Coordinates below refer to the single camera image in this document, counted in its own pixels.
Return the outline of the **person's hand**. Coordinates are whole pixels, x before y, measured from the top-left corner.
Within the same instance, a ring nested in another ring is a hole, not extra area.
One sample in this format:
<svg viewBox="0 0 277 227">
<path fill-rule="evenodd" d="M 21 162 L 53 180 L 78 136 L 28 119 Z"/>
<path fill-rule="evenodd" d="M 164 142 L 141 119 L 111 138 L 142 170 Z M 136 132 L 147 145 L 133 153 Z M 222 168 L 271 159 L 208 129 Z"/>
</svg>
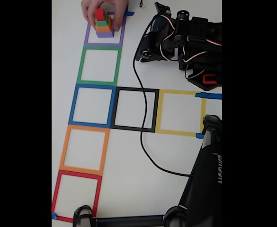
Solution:
<svg viewBox="0 0 277 227">
<path fill-rule="evenodd" d="M 115 31 L 119 31 L 128 5 L 128 0 L 82 0 L 81 9 L 84 18 L 95 28 L 95 11 L 100 8 L 103 3 L 115 6 L 113 28 Z"/>
</svg>

